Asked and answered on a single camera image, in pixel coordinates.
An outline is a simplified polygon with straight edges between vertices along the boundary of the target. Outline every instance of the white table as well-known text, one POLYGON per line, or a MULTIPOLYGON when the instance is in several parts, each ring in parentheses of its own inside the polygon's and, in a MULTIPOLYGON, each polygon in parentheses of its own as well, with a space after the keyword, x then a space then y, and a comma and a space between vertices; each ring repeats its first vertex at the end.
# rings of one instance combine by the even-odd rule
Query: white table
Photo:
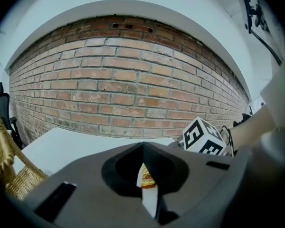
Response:
MULTIPOLYGON (((69 163, 81 157, 96 154, 122 145, 138 142, 156 142, 168 145, 172 138, 127 139, 102 137, 77 133, 62 128, 53 128, 25 147, 22 152, 39 169, 47 173, 56 173, 69 163)), ((24 164, 15 156, 13 165, 16 174, 24 164)))

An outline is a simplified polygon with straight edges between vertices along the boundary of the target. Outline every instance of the brick wall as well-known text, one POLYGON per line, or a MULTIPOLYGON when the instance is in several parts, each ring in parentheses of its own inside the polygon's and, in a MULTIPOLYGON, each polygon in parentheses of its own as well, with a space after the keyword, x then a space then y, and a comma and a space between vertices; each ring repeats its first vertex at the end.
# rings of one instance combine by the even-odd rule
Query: brick wall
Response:
POLYGON ((231 127, 248 102, 227 65, 201 42, 160 23, 116 16, 45 35, 14 62, 9 86, 26 143, 55 126, 178 136, 200 116, 231 127))

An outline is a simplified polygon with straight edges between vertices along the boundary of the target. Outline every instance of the white cube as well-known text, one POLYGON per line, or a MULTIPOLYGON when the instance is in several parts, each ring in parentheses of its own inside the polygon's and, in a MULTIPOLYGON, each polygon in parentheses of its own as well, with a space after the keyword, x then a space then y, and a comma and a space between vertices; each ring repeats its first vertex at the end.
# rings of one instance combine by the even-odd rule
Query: white cube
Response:
POLYGON ((182 131, 182 136, 187 151, 221 155, 226 148, 217 129, 200 117, 196 117, 182 131))

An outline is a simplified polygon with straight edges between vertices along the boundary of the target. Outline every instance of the black cable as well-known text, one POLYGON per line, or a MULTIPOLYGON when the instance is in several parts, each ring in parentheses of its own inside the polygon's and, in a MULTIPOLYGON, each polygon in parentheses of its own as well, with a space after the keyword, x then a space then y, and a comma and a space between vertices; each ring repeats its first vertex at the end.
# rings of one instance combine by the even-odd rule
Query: black cable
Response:
POLYGON ((258 36, 253 30, 250 30, 250 31, 271 52, 271 54, 274 56, 275 60, 277 61, 278 65, 281 66, 282 61, 279 59, 279 57, 274 52, 274 50, 260 36, 258 36))

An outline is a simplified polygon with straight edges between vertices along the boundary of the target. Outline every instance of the wicker chair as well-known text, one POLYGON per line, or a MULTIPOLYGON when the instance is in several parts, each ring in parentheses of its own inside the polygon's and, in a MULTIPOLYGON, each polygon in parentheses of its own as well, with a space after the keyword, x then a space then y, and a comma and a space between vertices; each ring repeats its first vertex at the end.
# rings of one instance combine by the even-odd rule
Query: wicker chair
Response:
POLYGON ((0 183, 5 191, 22 200, 46 177, 14 143, 0 117, 0 183), (25 164, 17 175, 13 169, 15 155, 25 164))

